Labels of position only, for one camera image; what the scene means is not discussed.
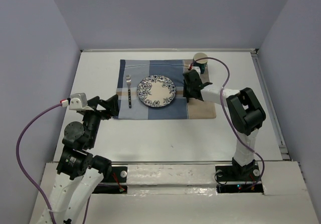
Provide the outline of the blue beige plaid cloth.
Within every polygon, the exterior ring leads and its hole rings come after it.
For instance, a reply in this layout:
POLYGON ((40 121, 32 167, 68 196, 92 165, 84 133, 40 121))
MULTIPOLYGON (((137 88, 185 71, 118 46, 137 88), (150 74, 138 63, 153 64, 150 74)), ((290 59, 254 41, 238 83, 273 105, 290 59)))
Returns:
POLYGON ((118 95, 120 120, 184 120, 214 119, 215 104, 183 97, 183 73, 192 63, 186 60, 120 60, 116 94, 118 95), (137 86, 150 75, 163 75, 171 79, 176 86, 176 96, 167 106, 154 108, 144 105, 137 97, 137 86), (126 75, 131 76, 131 103, 128 107, 126 75))

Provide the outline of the dark green mug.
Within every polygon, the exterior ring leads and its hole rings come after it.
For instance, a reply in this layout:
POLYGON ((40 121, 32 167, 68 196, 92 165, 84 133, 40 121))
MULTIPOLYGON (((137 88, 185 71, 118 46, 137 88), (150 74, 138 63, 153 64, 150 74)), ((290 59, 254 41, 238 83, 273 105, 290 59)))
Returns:
POLYGON ((198 67, 201 74, 205 73, 208 63, 208 56, 205 53, 196 53, 193 56, 193 67, 198 67))

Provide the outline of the blue floral plate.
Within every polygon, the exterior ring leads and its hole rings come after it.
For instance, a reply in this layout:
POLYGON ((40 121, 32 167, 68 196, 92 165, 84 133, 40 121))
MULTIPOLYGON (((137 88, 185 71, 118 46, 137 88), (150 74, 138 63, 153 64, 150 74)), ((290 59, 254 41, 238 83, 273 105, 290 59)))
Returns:
POLYGON ((163 75, 151 75, 144 78, 137 86, 138 99, 148 107, 164 107, 176 96, 174 82, 163 75))

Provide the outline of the steel fork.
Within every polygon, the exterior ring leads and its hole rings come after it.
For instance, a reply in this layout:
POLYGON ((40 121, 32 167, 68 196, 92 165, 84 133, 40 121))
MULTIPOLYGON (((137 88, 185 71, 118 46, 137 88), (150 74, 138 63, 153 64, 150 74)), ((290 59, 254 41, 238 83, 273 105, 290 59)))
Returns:
POLYGON ((128 107, 132 108, 131 103, 131 76, 126 75, 127 93, 128 93, 128 107))

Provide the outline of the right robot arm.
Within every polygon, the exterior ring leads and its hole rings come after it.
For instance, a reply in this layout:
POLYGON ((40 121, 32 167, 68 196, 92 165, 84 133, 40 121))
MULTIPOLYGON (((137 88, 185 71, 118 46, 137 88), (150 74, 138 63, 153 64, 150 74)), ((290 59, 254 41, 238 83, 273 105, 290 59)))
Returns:
POLYGON ((223 175, 237 180, 244 179, 255 165, 255 142, 259 129, 266 119, 266 113, 251 88, 242 90, 217 87, 210 82, 202 82, 196 70, 183 74, 183 96, 220 104, 237 142, 232 165, 223 175))

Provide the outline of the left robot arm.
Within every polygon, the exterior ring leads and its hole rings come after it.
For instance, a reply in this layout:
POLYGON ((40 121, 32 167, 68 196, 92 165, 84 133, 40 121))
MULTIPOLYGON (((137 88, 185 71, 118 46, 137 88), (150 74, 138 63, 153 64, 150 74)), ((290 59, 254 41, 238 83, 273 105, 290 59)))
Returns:
POLYGON ((50 196, 44 197, 46 207, 39 223, 75 223, 95 187, 108 180, 112 171, 109 159, 93 156, 89 150, 95 145, 100 122, 118 116, 118 95, 103 100, 76 93, 61 100, 60 106, 76 111, 83 119, 64 129, 55 183, 50 196))

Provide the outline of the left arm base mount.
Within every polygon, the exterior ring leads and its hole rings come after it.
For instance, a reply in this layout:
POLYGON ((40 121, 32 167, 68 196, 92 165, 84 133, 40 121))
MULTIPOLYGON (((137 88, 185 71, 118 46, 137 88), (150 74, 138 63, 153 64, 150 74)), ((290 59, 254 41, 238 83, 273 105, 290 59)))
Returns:
POLYGON ((93 194, 126 194, 127 193, 127 166, 113 166, 108 177, 94 188, 93 194))

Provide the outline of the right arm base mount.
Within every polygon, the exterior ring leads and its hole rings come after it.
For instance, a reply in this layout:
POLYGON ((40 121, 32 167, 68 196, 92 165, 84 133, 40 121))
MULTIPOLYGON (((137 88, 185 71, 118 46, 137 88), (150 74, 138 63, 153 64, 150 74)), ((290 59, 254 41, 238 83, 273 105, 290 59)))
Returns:
POLYGON ((231 165, 219 165, 215 167, 214 179, 217 183, 216 191, 218 194, 232 193, 264 193, 258 165, 252 170, 236 176, 232 172, 231 165))

